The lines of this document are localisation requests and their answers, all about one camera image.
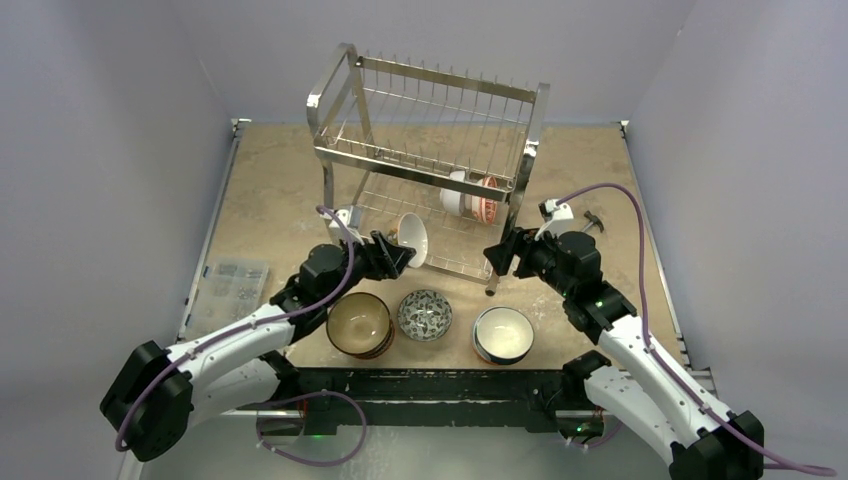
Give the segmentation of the white cream bowl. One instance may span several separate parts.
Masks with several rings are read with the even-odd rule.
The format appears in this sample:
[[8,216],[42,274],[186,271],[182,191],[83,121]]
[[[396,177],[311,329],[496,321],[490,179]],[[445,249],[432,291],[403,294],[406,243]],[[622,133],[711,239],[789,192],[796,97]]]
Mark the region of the white cream bowl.
[[415,213],[405,213],[397,223],[396,237],[399,245],[415,250],[409,267],[421,268],[426,261],[429,247],[429,236],[423,220]]

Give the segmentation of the black leaf patterned bowl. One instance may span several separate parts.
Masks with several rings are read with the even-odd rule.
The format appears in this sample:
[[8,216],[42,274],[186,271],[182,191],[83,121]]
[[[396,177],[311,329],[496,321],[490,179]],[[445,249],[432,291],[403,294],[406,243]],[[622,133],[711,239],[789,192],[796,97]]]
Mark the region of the black leaf patterned bowl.
[[453,309],[441,293],[421,289],[407,294],[397,310],[397,324],[411,340],[431,342],[443,337],[453,323]]

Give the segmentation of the orange patterned bowl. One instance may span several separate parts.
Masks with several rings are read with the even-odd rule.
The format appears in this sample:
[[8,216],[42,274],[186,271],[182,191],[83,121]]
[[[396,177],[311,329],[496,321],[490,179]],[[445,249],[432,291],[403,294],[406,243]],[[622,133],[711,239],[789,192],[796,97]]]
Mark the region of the orange patterned bowl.
[[[494,188],[497,186],[497,180],[492,176],[485,176],[477,184]],[[493,225],[495,223],[497,215],[497,202],[495,200],[471,195],[468,197],[468,208],[471,210],[474,219],[478,222],[486,225]]]

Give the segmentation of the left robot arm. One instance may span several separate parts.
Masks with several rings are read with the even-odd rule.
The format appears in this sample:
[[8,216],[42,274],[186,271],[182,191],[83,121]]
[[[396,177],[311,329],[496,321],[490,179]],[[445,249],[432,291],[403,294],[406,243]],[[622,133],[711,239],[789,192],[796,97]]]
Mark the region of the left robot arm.
[[396,279],[418,250],[383,233],[312,248],[284,288],[258,310],[197,340],[129,354],[99,410],[116,430],[115,448],[140,461],[161,456],[205,413],[267,402],[284,409],[298,382],[279,349],[326,322],[330,307],[362,280]]

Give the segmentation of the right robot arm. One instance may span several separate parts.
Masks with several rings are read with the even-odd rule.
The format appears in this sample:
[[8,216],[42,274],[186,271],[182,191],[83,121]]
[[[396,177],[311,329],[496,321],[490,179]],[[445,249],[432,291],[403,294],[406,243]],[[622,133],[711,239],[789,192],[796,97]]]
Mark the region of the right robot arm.
[[612,413],[664,461],[673,479],[759,479],[756,416],[735,414],[681,368],[643,327],[633,304],[601,271],[593,237],[516,228],[484,255],[499,275],[537,277],[563,299],[569,322],[595,344],[563,368],[561,392],[576,407]]

